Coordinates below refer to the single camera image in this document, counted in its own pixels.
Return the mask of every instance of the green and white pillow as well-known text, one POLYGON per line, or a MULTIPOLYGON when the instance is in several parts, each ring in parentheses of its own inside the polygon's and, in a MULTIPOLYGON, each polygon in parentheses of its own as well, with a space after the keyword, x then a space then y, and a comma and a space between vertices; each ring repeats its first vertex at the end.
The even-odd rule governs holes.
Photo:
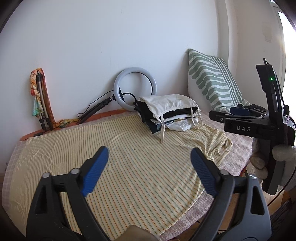
POLYGON ((249 105, 224 60, 189 49, 188 92, 202 110, 228 112, 249 105))

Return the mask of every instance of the silver bolt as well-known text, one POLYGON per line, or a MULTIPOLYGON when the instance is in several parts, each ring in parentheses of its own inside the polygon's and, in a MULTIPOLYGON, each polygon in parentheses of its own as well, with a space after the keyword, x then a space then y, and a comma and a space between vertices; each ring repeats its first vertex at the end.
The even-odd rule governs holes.
POLYGON ((249 177, 252 178, 252 179, 257 179, 256 175, 255 174, 252 174, 252 173, 249 174, 249 177))
POLYGON ((45 172, 42 174, 42 177, 43 178, 48 178, 50 176, 50 173, 49 172, 45 172))
POLYGON ((229 172, 227 171, 227 170, 220 170, 220 173, 222 174, 222 175, 229 175, 229 172))
POLYGON ((71 171, 71 174, 75 175, 79 173, 79 169, 78 168, 73 168, 71 171))

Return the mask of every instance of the canvas bag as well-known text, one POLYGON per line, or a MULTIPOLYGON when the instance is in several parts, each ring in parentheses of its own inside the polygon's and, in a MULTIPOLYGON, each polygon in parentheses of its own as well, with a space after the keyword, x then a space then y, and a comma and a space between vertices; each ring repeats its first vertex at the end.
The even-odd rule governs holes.
POLYGON ((191 109, 191 119, 194 126, 198 129, 202 127, 202 119, 199 112, 199 107, 194 100, 190 99, 187 96, 180 94, 171 94, 163 96, 143 96, 140 97, 141 102, 145 102, 149 110, 153 113, 153 117, 161 122, 161 143, 164 142, 164 132, 165 132, 165 123, 163 115, 169 111, 179 110, 179 109, 191 109), (193 112, 193 107, 197 107, 195 113, 193 112), (200 119, 200 126, 197 127, 193 117, 198 115, 200 119))

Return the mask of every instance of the green striped pillow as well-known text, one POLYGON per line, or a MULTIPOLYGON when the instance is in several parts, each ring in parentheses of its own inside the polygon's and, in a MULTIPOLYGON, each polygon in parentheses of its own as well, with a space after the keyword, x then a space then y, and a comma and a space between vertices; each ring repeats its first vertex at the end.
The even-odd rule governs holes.
POLYGON ((232 106, 248 104, 242 98, 231 72, 221 58, 189 49, 188 82, 191 86, 188 88, 190 97, 196 95, 191 93, 197 89, 194 88, 195 84, 213 110, 229 112, 232 106))

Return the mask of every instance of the white ring light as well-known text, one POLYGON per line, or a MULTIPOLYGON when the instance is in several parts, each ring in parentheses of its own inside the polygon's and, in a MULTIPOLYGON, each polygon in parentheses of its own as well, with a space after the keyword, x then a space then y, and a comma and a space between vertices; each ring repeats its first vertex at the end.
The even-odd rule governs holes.
POLYGON ((152 86, 152 92, 151 95, 156 95, 157 92, 157 87, 156 87, 156 81, 153 78, 153 76, 145 69, 142 68, 138 68, 138 67, 133 67, 133 68, 127 68, 124 71, 122 71, 116 78, 115 82, 114 82, 114 96, 115 99, 117 101, 117 103, 124 109, 128 110, 128 111, 134 111, 135 112, 135 107, 128 105, 127 103, 125 103, 122 98, 119 95, 119 83, 120 81, 123 79, 123 77, 125 77, 126 75, 130 74, 130 73, 140 73, 143 74, 147 77, 147 79, 150 81, 151 86, 152 86))

